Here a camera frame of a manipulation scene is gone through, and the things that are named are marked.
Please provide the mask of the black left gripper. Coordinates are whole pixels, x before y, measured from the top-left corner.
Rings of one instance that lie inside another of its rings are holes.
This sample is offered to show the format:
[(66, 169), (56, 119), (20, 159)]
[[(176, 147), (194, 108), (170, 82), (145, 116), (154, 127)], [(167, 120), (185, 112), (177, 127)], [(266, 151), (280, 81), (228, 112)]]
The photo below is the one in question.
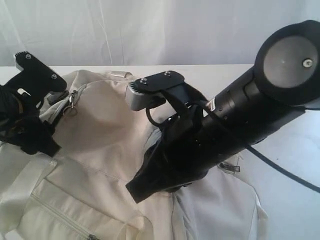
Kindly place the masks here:
[(24, 118), (9, 131), (9, 143), (28, 155), (44, 153), (53, 157), (61, 147), (54, 141), (47, 126), (38, 117)]

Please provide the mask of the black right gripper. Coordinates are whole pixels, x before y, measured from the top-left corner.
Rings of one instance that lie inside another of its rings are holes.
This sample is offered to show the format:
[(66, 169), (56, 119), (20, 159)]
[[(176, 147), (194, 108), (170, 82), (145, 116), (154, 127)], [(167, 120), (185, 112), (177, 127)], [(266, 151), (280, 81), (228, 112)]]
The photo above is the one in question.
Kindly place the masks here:
[(177, 113), (158, 124), (160, 138), (147, 149), (143, 164), (126, 188), (136, 203), (157, 192), (176, 191), (206, 176), (214, 155), (203, 127), (203, 110)]

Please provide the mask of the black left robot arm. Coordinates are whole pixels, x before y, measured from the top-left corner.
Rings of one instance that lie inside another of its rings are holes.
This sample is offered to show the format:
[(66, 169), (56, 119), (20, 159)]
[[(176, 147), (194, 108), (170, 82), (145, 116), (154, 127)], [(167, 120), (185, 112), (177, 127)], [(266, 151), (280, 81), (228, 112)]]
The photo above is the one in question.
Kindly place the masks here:
[(28, 155), (39, 152), (53, 157), (61, 149), (36, 106), (4, 85), (0, 87), (0, 141)]

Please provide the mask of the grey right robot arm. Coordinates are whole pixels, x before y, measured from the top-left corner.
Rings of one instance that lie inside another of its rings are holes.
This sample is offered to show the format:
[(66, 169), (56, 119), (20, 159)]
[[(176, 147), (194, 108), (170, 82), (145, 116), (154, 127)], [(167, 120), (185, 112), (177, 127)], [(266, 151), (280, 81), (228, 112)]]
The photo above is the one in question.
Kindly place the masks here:
[(253, 66), (211, 100), (173, 70), (130, 82), (125, 100), (133, 111), (145, 110), (160, 131), (126, 185), (136, 203), (204, 178), (211, 168), (242, 150), (305, 187), (320, 190), (253, 148), (306, 111), (320, 108), (320, 23), (316, 20), (274, 32), (262, 44)]

